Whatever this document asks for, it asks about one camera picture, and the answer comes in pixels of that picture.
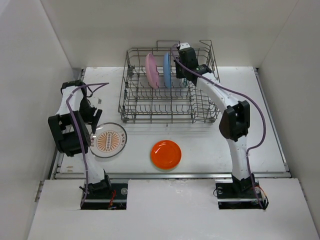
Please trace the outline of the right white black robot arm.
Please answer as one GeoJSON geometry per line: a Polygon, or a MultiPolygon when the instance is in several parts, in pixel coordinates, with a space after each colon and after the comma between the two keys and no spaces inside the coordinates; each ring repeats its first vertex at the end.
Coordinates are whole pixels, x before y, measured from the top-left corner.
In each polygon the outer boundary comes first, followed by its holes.
{"type": "Polygon", "coordinates": [[[174,59],[179,78],[186,78],[202,90],[222,113],[219,131],[226,139],[232,161],[232,193],[243,197],[250,191],[253,176],[247,164],[247,135],[250,127],[250,104],[230,94],[217,80],[214,72],[200,65],[196,52],[188,43],[176,46],[174,59]]]}

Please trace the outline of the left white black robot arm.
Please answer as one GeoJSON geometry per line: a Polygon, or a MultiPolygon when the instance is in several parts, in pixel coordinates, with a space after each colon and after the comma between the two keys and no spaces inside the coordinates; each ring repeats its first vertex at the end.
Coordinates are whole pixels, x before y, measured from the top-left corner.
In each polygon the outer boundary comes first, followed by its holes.
{"type": "Polygon", "coordinates": [[[80,79],[64,82],[60,89],[60,107],[55,115],[48,118],[57,150],[68,157],[80,157],[83,162],[84,193],[103,199],[111,195],[112,184],[105,170],[90,159],[89,148],[92,141],[87,128],[90,126],[92,133],[96,132],[103,111],[91,105],[87,90],[90,86],[101,88],[106,85],[85,84],[80,79]]]}

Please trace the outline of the small orange plate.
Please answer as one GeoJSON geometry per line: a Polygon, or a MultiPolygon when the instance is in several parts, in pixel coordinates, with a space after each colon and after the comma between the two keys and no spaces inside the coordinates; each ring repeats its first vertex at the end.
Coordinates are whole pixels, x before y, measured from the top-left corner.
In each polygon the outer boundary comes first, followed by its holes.
{"type": "Polygon", "coordinates": [[[150,152],[151,162],[161,170],[172,170],[182,159],[180,146],[172,140],[158,141],[150,152]]]}

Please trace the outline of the white plate orange sunburst pattern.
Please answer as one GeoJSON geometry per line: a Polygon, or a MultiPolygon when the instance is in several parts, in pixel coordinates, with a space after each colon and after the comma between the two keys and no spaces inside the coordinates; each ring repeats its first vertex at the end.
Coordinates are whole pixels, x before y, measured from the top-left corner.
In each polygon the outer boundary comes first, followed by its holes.
{"type": "Polygon", "coordinates": [[[90,134],[91,153],[98,158],[108,159],[118,155],[126,146],[128,135],[118,123],[106,122],[97,126],[90,134]]]}

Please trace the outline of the white plate teal lettered rim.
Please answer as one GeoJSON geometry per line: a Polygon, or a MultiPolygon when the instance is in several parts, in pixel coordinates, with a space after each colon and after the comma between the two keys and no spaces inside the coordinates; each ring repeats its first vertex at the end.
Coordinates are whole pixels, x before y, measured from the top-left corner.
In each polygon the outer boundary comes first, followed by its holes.
{"type": "Polygon", "coordinates": [[[189,86],[189,81],[186,78],[184,78],[182,80],[182,85],[183,85],[184,88],[187,88],[189,86]]]}

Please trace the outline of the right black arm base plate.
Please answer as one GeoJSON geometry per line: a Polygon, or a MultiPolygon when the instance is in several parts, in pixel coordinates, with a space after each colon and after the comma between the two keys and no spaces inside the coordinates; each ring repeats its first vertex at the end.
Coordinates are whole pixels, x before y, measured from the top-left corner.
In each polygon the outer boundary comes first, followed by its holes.
{"type": "Polygon", "coordinates": [[[269,206],[268,197],[257,183],[255,188],[251,186],[249,189],[237,192],[233,188],[233,183],[218,182],[213,193],[217,197],[220,210],[266,210],[269,206]]]}

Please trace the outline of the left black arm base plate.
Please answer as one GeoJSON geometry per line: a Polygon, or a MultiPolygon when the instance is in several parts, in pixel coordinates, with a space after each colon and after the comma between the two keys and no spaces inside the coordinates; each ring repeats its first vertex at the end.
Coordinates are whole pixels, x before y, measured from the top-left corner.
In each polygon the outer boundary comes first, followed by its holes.
{"type": "Polygon", "coordinates": [[[81,210],[126,210],[128,183],[112,183],[111,190],[88,193],[81,210]]]}

